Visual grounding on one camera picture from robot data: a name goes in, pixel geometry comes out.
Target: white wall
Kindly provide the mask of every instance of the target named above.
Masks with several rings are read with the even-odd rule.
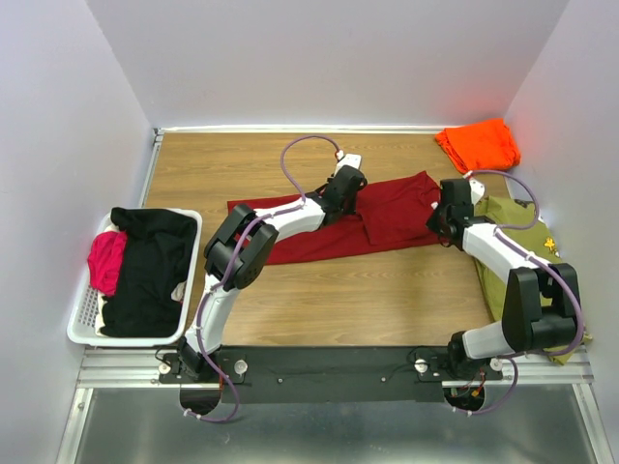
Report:
[[[595,393],[619,458],[619,3],[572,0],[507,115],[522,152],[516,174],[542,200],[575,266]]]
[[[0,14],[0,462],[55,462],[83,348],[65,333],[99,220],[152,131],[83,0]]]
[[[158,127],[503,116],[567,0],[88,0]]]

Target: white plastic basket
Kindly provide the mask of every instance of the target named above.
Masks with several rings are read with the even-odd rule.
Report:
[[[181,308],[181,317],[178,321],[178,329],[174,335],[166,338],[117,338],[111,336],[100,336],[95,333],[95,316],[99,312],[97,306],[97,290],[90,286],[90,274],[88,265],[86,264],[85,271],[82,274],[82,279],[79,283],[79,291],[75,298],[74,307],[67,327],[67,335],[69,339],[75,343],[81,343],[91,346],[111,346],[116,348],[131,348],[131,347],[151,347],[157,345],[167,345],[178,340],[183,334],[187,315],[190,309],[190,296],[192,295],[193,275],[195,274],[195,265],[200,248],[200,235],[202,232],[202,216],[197,211],[179,210],[168,208],[174,213],[194,218],[197,222],[197,231],[195,241],[193,242],[192,260],[190,262],[190,271],[187,276],[187,287],[185,288],[185,298]],[[111,225],[110,216],[103,218],[99,226],[98,234],[101,234],[108,225]]]

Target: metal frame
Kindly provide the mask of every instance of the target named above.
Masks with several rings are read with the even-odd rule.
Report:
[[[163,136],[174,132],[340,132],[340,133],[437,133],[444,128],[415,126],[208,126],[200,128],[155,129],[153,152],[148,172],[140,195],[139,205],[144,206],[153,178]],[[161,350],[161,354],[173,350]],[[584,347],[577,349],[566,365],[560,366],[539,355],[527,355],[516,359],[521,385],[571,384],[591,441],[596,459],[601,463],[613,462],[604,425],[595,401],[591,383],[593,371]],[[94,389],[213,389],[219,384],[164,385],[159,382],[160,362],[155,359],[154,349],[104,349],[86,348],[77,378],[74,402],[58,453],[57,462],[67,464],[75,461],[81,436],[86,424]],[[510,363],[503,365],[504,378],[488,381],[488,385],[510,385],[513,369]],[[465,382],[443,382],[443,387],[456,387]]]
[[[69,464],[75,462],[79,442],[86,425],[90,403],[93,398],[93,389],[76,389],[74,403],[69,412],[67,426],[62,437],[60,450],[56,462],[58,464]]]
[[[591,442],[591,448],[598,462],[612,463],[615,462],[612,458],[612,451],[608,444],[604,424],[600,417],[600,410],[596,402],[595,395],[591,385],[573,385],[578,408],[584,421],[584,426],[587,429],[587,435]]]

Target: maroon cloth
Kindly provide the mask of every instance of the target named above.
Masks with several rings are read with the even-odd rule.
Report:
[[[95,237],[90,248],[88,255],[90,285],[108,297],[116,293],[126,244],[126,232],[109,231]]]
[[[440,188],[426,171],[369,184],[357,195],[358,214],[278,242],[267,264],[305,263],[436,244],[438,238],[427,230],[426,221],[432,213],[431,203],[438,201],[439,195]],[[273,208],[298,197],[233,200],[228,201],[228,211],[240,203],[254,209]]]

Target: wood grain surface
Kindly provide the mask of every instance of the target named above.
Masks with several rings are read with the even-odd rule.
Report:
[[[167,133],[148,193],[149,208],[197,210],[201,250],[227,215],[226,201],[294,193],[280,170],[292,133]],[[333,134],[363,156],[370,182],[427,171],[437,183],[459,174],[431,134]],[[286,165],[306,190],[333,172],[333,149],[307,140]],[[486,191],[507,195],[499,177]],[[191,322],[204,288],[200,256]],[[421,246],[304,264],[267,266],[239,296],[226,344],[445,344],[458,331],[490,322],[472,259],[455,247]]]

